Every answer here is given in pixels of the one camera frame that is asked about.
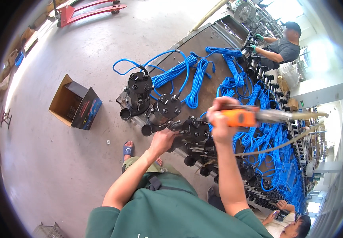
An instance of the small stool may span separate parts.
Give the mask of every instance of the small stool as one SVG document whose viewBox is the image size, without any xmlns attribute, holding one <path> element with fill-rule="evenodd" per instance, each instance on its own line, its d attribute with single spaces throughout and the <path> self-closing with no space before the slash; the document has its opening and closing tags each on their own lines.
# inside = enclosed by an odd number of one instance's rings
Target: small stool
<svg viewBox="0 0 343 238">
<path fill-rule="evenodd" d="M 2 127 L 2 123 L 5 122 L 8 126 L 7 129 L 9 129 L 10 127 L 10 121 L 12 120 L 12 116 L 9 115 L 10 114 L 10 108 L 7 112 L 5 112 L 4 110 L 2 110 L 2 117 L 1 117 L 1 124 L 0 127 Z"/>
</svg>

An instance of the orange power tool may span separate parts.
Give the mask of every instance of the orange power tool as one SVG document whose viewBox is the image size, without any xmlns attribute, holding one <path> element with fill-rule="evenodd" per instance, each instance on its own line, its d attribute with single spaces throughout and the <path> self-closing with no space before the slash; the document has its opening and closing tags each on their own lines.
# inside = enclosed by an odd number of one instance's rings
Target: orange power tool
<svg viewBox="0 0 343 238">
<path fill-rule="evenodd" d="M 223 106 L 229 108 L 221 110 L 221 113 L 228 118 L 227 123 L 231 127 L 257 127 L 260 123 L 278 123 L 293 118 L 292 113 L 275 109 L 261 110 L 255 106 L 236 104 L 224 104 Z"/>
</svg>

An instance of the white pipe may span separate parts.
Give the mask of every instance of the white pipe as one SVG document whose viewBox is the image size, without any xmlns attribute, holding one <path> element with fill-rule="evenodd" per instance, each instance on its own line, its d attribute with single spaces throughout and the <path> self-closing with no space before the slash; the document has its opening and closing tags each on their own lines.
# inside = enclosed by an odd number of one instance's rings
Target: white pipe
<svg viewBox="0 0 343 238">
<path fill-rule="evenodd" d="M 211 17 L 219 8 L 224 6 L 228 0 L 220 0 L 194 27 L 189 33 L 196 31 L 209 17 Z"/>
</svg>

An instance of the red pallet jack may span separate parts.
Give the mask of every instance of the red pallet jack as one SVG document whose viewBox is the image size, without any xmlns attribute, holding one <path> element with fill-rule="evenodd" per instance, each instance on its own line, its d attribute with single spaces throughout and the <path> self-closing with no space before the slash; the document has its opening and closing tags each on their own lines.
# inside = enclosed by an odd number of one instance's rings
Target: red pallet jack
<svg viewBox="0 0 343 238">
<path fill-rule="evenodd" d="M 79 10 L 82 10 L 84 8 L 91 7 L 94 5 L 98 5 L 101 3 L 107 3 L 107 2 L 112 2 L 113 4 L 117 4 L 117 3 L 120 3 L 120 0 L 99 0 L 99 1 L 88 3 L 84 6 L 79 7 L 79 8 L 74 8 L 70 5 L 66 5 L 66 6 L 59 9 L 60 13 L 58 13 L 58 11 L 56 9 L 55 0 L 53 0 L 54 11 L 55 11 L 55 20 L 58 20 L 58 23 L 56 25 L 57 25 L 57 27 L 64 27 L 64 26 L 69 25 L 69 24 L 71 24 L 75 21 L 78 21 L 80 19 L 83 19 L 83 18 L 86 18 L 89 16 L 93 16 L 96 14 L 100 14 L 103 12 L 112 12 L 112 14 L 117 14 L 120 12 L 121 9 L 127 7 L 126 5 L 123 5 L 123 4 L 113 5 L 113 6 L 109 6 L 109 7 L 99 8 L 99 9 L 96 9 L 94 11 L 83 13 L 83 14 L 80 14 L 78 16 L 72 17 L 74 15 L 74 13 L 79 11 Z"/>
</svg>

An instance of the khaki shorts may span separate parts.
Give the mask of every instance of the khaki shorts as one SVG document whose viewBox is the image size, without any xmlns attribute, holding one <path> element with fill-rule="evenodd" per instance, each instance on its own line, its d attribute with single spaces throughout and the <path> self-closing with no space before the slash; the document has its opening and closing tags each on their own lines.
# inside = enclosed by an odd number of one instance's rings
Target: khaki shorts
<svg viewBox="0 0 343 238">
<path fill-rule="evenodd" d="M 124 173 L 125 170 L 128 169 L 132 164 L 134 164 L 134 162 L 136 162 L 137 159 L 139 158 L 140 158 L 139 156 L 134 156 L 125 160 L 121 173 Z M 169 172 L 172 174 L 181 175 L 181 173 L 179 173 L 178 170 L 174 169 L 174 167 L 171 164 L 162 163 L 162 166 L 159 166 L 156 162 L 152 163 L 149 166 L 149 168 L 146 170 L 146 172 L 158 172 L 158 173 Z"/>
</svg>

